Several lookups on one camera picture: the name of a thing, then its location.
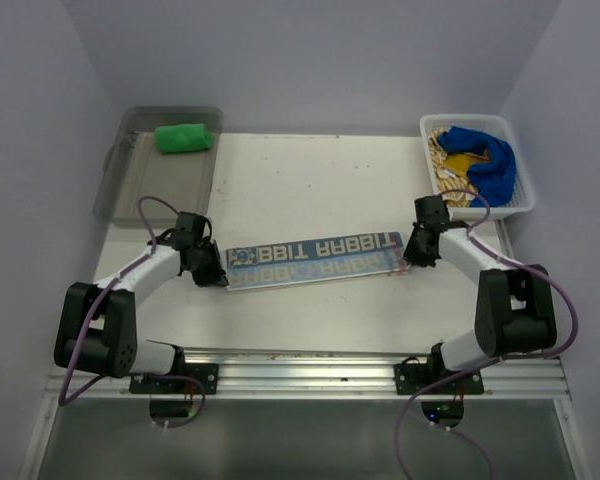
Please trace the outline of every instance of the green rolled towel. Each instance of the green rolled towel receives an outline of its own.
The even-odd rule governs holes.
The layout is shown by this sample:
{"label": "green rolled towel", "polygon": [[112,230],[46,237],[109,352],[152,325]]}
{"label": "green rolled towel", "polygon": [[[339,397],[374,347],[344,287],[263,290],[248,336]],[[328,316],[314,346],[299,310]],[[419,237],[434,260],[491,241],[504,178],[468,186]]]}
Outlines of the green rolled towel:
{"label": "green rolled towel", "polygon": [[162,153],[197,152],[213,145],[213,134],[204,123],[183,123],[156,128],[156,147]]}

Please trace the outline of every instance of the towel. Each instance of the towel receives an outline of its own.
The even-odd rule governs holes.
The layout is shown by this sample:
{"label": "towel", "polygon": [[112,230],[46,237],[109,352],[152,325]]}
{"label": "towel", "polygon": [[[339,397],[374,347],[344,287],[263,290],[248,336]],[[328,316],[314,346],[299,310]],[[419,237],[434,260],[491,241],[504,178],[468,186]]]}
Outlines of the towel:
{"label": "towel", "polygon": [[[483,155],[488,150],[491,161],[472,165],[467,176],[490,206],[501,207],[509,203],[516,180],[516,160],[507,142],[477,130],[451,127],[438,137],[438,144],[448,153],[470,152]],[[483,205],[474,198],[471,206]]]}

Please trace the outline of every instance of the basket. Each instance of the basket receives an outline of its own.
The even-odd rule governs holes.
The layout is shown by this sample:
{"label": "basket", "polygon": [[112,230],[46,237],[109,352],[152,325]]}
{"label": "basket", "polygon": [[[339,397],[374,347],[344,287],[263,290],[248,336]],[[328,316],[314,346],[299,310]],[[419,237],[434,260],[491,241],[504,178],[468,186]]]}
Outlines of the basket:
{"label": "basket", "polygon": [[[535,195],[531,188],[529,175],[524,165],[524,160],[520,155],[520,150],[516,144],[513,133],[502,118],[496,115],[426,115],[420,119],[420,133],[424,144],[425,155],[427,156],[427,168],[431,178],[431,186],[434,193],[440,193],[436,173],[431,160],[431,153],[427,145],[427,138],[434,130],[441,128],[449,129],[451,127],[470,128],[488,133],[494,137],[505,140],[511,146],[513,154],[516,157],[516,180],[513,186],[513,196],[511,201],[503,207],[494,207],[491,209],[491,219],[497,220],[508,217],[514,213],[528,212],[533,209],[536,203]],[[455,220],[478,220],[484,213],[484,208],[449,208],[451,218]]]}

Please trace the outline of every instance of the blue cloth in basket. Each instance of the blue cloth in basket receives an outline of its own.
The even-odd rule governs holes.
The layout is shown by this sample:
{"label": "blue cloth in basket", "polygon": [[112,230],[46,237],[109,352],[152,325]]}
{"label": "blue cloth in basket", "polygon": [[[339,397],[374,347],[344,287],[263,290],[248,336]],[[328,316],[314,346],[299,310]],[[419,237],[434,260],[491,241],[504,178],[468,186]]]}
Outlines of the blue cloth in basket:
{"label": "blue cloth in basket", "polygon": [[[467,176],[489,205],[501,207],[513,196],[516,180],[516,160],[507,142],[488,133],[461,127],[451,129],[438,137],[438,144],[448,153],[474,153],[483,155],[489,151],[489,163],[476,163],[469,167]],[[482,202],[474,198],[472,207],[482,207]]]}

